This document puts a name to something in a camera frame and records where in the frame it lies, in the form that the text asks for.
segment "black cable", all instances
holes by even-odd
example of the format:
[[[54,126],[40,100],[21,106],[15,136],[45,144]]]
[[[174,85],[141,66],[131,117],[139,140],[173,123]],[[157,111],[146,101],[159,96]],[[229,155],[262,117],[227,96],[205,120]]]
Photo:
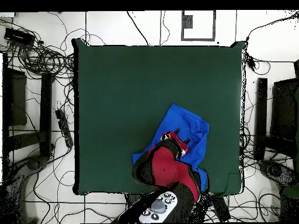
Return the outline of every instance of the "black cable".
[[[39,148],[40,148],[40,147],[38,147],[38,148],[34,149],[33,151],[31,151],[31,152],[27,155],[27,157],[29,157],[34,151],[38,150]]]
[[[58,187],[57,187],[57,202],[58,202],[58,192],[59,192],[59,186],[60,186],[60,184],[63,184],[62,182],[61,182],[61,180],[62,180],[62,178],[67,174],[67,173],[69,173],[69,172],[74,172],[74,171],[66,171],[62,176],[61,176],[61,178],[60,178],[60,180],[58,180],[58,178],[56,177],[56,179],[58,180]],[[56,205],[57,207],[58,207],[58,209],[57,209],[57,218],[56,218],[56,220],[57,220],[57,224],[59,223],[59,203],[57,203],[57,205]]]
[[[35,184],[34,184],[34,186],[33,186],[33,192],[34,192],[35,196],[36,196],[39,200],[42,200],[43,202],[45,202],[45,203],[48,205],[48,207],[49,207],[49,209],[48,209],[47,213],[45,214],[43,220],[41,220],[41,222],[40,222],[40,224],[42,224],[43,221],[45,220],[46,216],[48,215],[50,209],[51,209],[51,205],[50,205],[48,202],[46,202],[43,198],[41,198],[40,196],[38,196],[37,193],[35,192],[36,184],[37,184],[37,181],[38,181],[38,180],[39,180],[39,172],[37,173],[37,178],[36,178]]]
[[[84,210],[82,210],[82,211],[79,211],[79,212],[76,212],[76,213],[69,213],[69,214],[64,215],[64,216],[61,218],[61,220],[59,221],[59,224],[61,224],[61,222],[63,221],[63,219],[64,219],[66,216],[77,215],[77,214],[80,214],[80,213],[82,213],[82,212],[84,212],[84,211],[87,211],[87,210],[92,211],[92,212],[94,212],[95,214],[97,214],[97,215],[99,215],[99,216],[102,216],[102,217],[105,217],[105,218],[109,219],[110,221],[112,221],[112,218],[111,218],[111,217],[106,216],[106,215],[103,215],[103,214],[101,214],[101,213],[98,213],[98,212],[96,212],[94,209],[86,208],[86,209],[84,209]]]
[[[289,17],[285,17],[285,18],[281,18],[281,19],[278,19],[278,20],[274,20],[274,21],[272,21],[272,22],[270,22],[270,23],[268,23],[268,24],[265,24],[265,25],[262,25],[262,26],[258,26],[258,27],[256,27],[256,28],[254,28],[254,29],[252,29],[251,31],[250,31],[250,33],[247,35],[247,38],[246,38],[246,41],[248,41],[249,40],[249,36],[251,35],[251,33],[253,32],[253,31],[255,31],[256,29],[259,29],[259,28],[262,28],[262,27],[265,27],[265,26],[268,26],[268,25],[272,25],[272,24],[274,24],[274,23],[277,23],[277,22],[282,22],[282,21],[284,21],[284,20],[288,20],[288,19],[295,19],[295,18],[298,18],[298,13],[299,13],[299,11],[296,11],[294,14],[292,14],[291,16],[289,16]],[[260,61],[260,62],[292,62],[292,63],[294,63],[293,61],[269,61],[269,60],[261,60],[261,59],[256,59],[256,58],[254,58],[256,61]]]
[[[136,29],[138,30],[138,32],[143,36],[143,38],[144,38],[145,42],[147,43],[147,45],[149,45],[147,39],[144,37],[144,35],[142,34],[142,32],[139,30],[139,28],[137,27],[135,21],[134,21],[133,18],[130,16],[130,14],[128,13],[128,11],[127,11],[127,14],[128,14],[128,16],[129,16],[129,18],[132,20],[132,22],[134,23],[134,25],[135,25]]]
[[[273,193],[265,193],[265,194],[263,194],[263,195],[261,195],[261,196],[259,197],[259,200],[258,200],[259,212],[260,212],[260,216],[262,217],[262,219],[263,219],[264,222],[267,222],[267,221],[266,221],[266,219],[263,217],[264,214],[263,214],[263,212],[262,212],[262,207],[260,206],[260,205],[261,205],[260,201],[261,201],[261,199],[262,199],[264,196],[267,196],[267,195],[274,196],[274,197],[276,197],[276,198],[280,201],[280,198],[279,198],[277,195],[273,194]]]
[[[274,21],[272,21],[272,22],[270,22],[270,23],[268,23],[268,24],[265,24],[265,25],[262,25],[262,26],[259,26],[259,27],[256,27],[256,28],[252,29],[252,30],[250,31],[250,33],[247,35],[246,40],[247,40],[247,41],[249,40],[249,36],[250,36],[251,33],[252,33],[253,31],[255,31],[256,29],[259,29],[259,28],[261,28],[261,27],[265,27],[265,26],[268,26],[268,25],[272,25],[272,24],[277,23],[277,22],[282,22],[282,21],[284,21],[284,20],[298,18],[298,15],[297,15],[298,13],[299,13],[299,11],[296,11],[294,14],[292,14],[292,15],[289,16],[289,17],[285,17],[285,18],[281,18],[281,19],[278,19],[278,20],[274,20]]]
[[[163,43],[161,44],[161,46],[162,46],[165,42],[168,41],[168,38],[169,38],[169,36],[171,35],[171,32],[169,31],[169,29],[168,29],[168,28],[165,26],[165,24],[164,24],[165,13],[166,13],[166,11],[164,11],[164,15],[163,15],[162,23],[163,23],[163,26],[164,26],[164,27],[167,29],[167,31],[168,31],[168,36],[167,36],[167,39],[166,39],[165,41],[163,41]]]
[[[56,158],[56,159],[54,159],[54,160],[57,160],[57,159],[59,159],[59,158],[62,158],[62,157],[64,157],[64,156],[66,156],[67,154],[69,154],[70,153],[70,151],[71,151],[71,149],[68,149],[68,151],[64,154],[64,155],[62,155],[62,156],[60,156],[60,157],[58,157],[58,158]],[[37,185],[37,187],[38,186],[40,186],[47,178],[49,178],[49,176],[52,174],[53,172],[51,172],[41,183],[39,183],[38,185]]]

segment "power adapter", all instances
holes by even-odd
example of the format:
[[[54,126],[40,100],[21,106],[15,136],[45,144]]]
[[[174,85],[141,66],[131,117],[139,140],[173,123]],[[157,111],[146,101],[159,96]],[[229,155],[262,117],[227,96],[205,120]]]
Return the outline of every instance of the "power adapter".
[[[248,64],[248,67],[250,67],[250,69],[252,69],[253,71],[255,71],[255,62],[253,60],[253,57],[251,57],[250,55],[248,55],[248,58],[246,60],[247,64]]]
[[[4,39],[16,44],[32,47],[34,45],[35,36],[20,30],[15,30],[7,27],[5,29]]]

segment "black device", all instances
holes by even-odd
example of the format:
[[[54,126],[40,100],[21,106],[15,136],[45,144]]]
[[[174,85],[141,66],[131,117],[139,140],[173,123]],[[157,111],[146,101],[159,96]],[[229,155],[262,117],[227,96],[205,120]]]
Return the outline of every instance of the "black device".
[[[278,183],[280,188],[295,186],[299,183],[299,175],[296,171],[271,160],[259,161],[261,173],[268,179]]]
[[[55,111],[55,114],[56,114],[57,119],[59,120],[58,126],[64,136],[66,146],[68,148],[73,147],[74,142],[72,140],[71,132],[69,131],[69,128],[68,128],[68,121],[67,121],[67,118],[65,117],[64,112],[61,109],[59,109],[59,110]]]
[[[15,30],[7,27],[5,29],[4,39],[19,45],[32,47],[34,45],[35,36],[20,30]]]
[[[8,115],[9,126],[26,125],[26,84],[27,77],[24,72],[7,68],[7,99],[11,101],[10,114]]]
[[[255,108],[255,143],[253,159],[263,160],[265,155],[266,123],[267,123],[267,78],[258,78]]]
[[[259,78],[258,82],[253,158],[263,160],[265,147],[268,147],[295,159],[297,154],[295,142],[297,103],[294,95],[299,79],[293,78],[274,83],[272,119],[268,136],[266,136],[267,86],[262,78]]]
[[[219,218],[220,222],[226,222],[231,219],[230,211],[228,210],[228,207],[224,201],[224,197],[212,195],[211,201],[214,205],[215,214]]]
[[[11,77],[8,68],[8,55],[3,55],[3,126],[2,126],[2,183],[0,184],[0,222],[27,223],[25,214],[26,185],[31,175],[47,166],[54,145],[51,144],[51,74],[41,78],[40,130],[28,134],[9,136],[9,116],[12,102]],[[33,144],[40,145],[40,155],[27,157],[9,164],[9,152]]]

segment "power strip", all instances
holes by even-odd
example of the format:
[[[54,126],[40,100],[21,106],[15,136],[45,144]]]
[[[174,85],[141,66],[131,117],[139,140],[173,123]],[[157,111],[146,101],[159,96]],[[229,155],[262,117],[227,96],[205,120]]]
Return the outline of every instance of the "power strip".
[[[57,119],[59,120],[58,126],[59,126],[59,129],[62,131],[66,146],[68,148],[73,147],[74,142],[72,140],[71,132],[69,131],[69,128],[68,128],[68,121],[67,121],[67,118],[65,117],[64,112],[59,109],[59,110],[55,111],[55,114],[56,114]]]

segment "black border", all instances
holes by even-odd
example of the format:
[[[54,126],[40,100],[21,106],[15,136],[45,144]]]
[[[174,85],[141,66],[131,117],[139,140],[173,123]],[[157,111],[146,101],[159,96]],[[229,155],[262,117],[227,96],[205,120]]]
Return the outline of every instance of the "black border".
[[[6,93],[8,90],[8,54],[5,52],[0,52],[3,54],[3,64],[2,64],[2,181],[6,181],[9,176],[9,118],[11,110],[11,100],[9,98],[10,94]]]
[[[76,39],[72,38],[72,46],[74,48],[74,78],[73,78],[73,88],[74,88],[74,150],[75,153],[75,183],[72,187],[72,191],[75,195],[79,194],[79,85],[78,85],[78,68],[79,68],[79,47],[77,46]]]
[[[101,45],[89,45],[87,42],[85,42],[83,39],[80,38],[73,38],[71,40],[72,46],[74,48],[74,146],[75,149],[77,148],[77,151],[75,152],[75,183],[74,186],[72,187],[72,190],[75,195],[87,195],[88,193],[117,193],[117,194],[128,194],[126,192],[105,192],[105,191],[92,191],[92,192],[86,192],[85,194],[79,194],[79,84],[78,84],[78,78],[79,78],[79,73],[78,73],[78,68],[79,68],[79,47],[77,45],[76,40],[82,40],[86,45],[92,46],[92,47],[99,47]],[[240,194],[244,191],[244,186],[245,186],[245,178],[244,178],[244,124],[245,124],[245,95],[246,95],[246,60],[248,57],[247,54],[247,46],[248,42],[247,41],[235,41],[232,43],[229,47],[227,46],[220,46],[220,45],[189,45],[188,47],[224,47],[224,48],[233,48],[235,47],[238,43],[244,42],[244,48],[242,49],[241,52],[241,119],[240,119],[240,142],[242,144],[242,153],[240,155],[240,165],[239,165],[239,171],[241,173],[241,190],[239,193]],[[165,45],[166,47],[182,47],[183,45]],[[140,193],[129,193],[131,195],[141,195]]]

